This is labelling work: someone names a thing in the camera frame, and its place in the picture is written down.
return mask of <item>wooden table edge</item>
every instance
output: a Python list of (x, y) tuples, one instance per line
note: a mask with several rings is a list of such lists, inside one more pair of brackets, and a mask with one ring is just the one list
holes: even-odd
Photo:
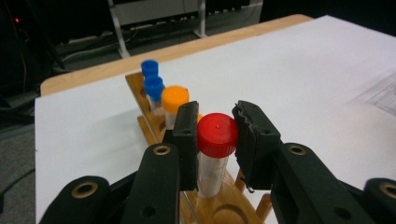
[(103, 63), (65, 75), (50, 77), (41, 84), (41, 95), (50, 95), (55, 92), (65, 91), (71, 88), (89, 84), (97, 80), (139, 70), (141, 62), (146, 59), (154, 59), (159, 63), (163, 63), (199, 51), (212, 49), (256, 35), (263, 35), (311, 20), (313, 19), (305, 15), (291, 15), (273, 21), (267, 21), (241, 29), (232, 30), (219, 35), (212, 35), (207, 38), (174, 45), (164, 49), (153, 50), (135, 55), (131, 58), (116, 60), (110, 63)]

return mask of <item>blue cap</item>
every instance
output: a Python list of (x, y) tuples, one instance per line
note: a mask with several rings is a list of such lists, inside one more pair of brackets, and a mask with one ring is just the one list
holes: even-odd
[(163, 93), (163, 79), (160, 77), (146, 77), (143, 81), (146, 94), (154, 102), (161, 101), (161, 94)]
[(144, 77), (158, 76), (158, 63), (155, 60), (145, 60), (141, 64)]

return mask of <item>orange cap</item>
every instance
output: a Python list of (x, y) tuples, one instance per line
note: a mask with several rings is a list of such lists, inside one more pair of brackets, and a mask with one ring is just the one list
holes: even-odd
[(163, 109), (171, 114), (176, 114), (181, 105), (190, 100), (189, 91), (181, 86), (170, 86), (163, 90)]
[(203, 116), (204, 115), (202, 115), (202, 114), (198, 114), (197, 122), (199, 122)]

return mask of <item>black cable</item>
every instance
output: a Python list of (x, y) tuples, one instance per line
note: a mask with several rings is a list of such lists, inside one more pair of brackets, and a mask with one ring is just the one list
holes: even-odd
[(240, 28), (244, 27), (245, 23), (248, 21), (248, 19), (250, 19), (253, 16), (254, 12), (256, 11), (256, 8), (257, 8), (258, 4), (259, 4), (259, 0), (256, 0), (256, 4), (255, 4), (254, 8), (251, 10), (250, 14), (245, 18), (245, 20), (242, 23), (242, 25), (240, 26)]
[(3, 189), (0, 192), (0, 199), (4, 197), (4, 195), (10, 190), (12, 189), (16, 184), (18, 184), (21, 180), (23, 180), (26, 176), (32, 174), (35, 172), (35, 168), (29, 170), (28, 172), (26, 172), (25, 174), (21, 175), (20, 177), (18, 177), (17, 179), (15, 179), (14, 181), (12, 181), (8, 186), (6, 186), (5, 189)]
[[(184, 2), (185, 0), (181, 0), (181, 3), (183, 4), (183, 16), (186, 16), (186, 3)], [(183, 22), (181, 23), (181, 27), (178, 32), (178, 44), (181, 42), (181, 35), (183, 34)]]

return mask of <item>screw hole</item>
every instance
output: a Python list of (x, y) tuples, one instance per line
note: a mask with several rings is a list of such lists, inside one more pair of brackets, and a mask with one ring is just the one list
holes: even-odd
[(298, 155), (298, 156), (303, 156), (306, 154), (306, 150), (301, 147), (290, 147), (289, 152)]
[(390, 183), (382, 183), (379, 187), (386, 195), (396, 199), (396, 185)]
[(98, 185), (96, 183), (91, 181), (85, 182), (73, 188), (72, 196), (77, 199), (86, 198), (94, 194), (97, 189)]
[(151, 206), (144, 207), (141, 211), (142, 217), (154, 217), (155, 216), (155, 209)]
[(154, 148), (154, 154), (157, 156), (163, 156), (168, 154), (171, 151), (170, 147), (164, 147), (164, 146), (160, 146), (160, 147), (155, 147)]
[(350, 215), (350, 213), (342, 207), (334, 207), (334, 213), (345, 220), (350, 220), (352, 218), (352, 215)]

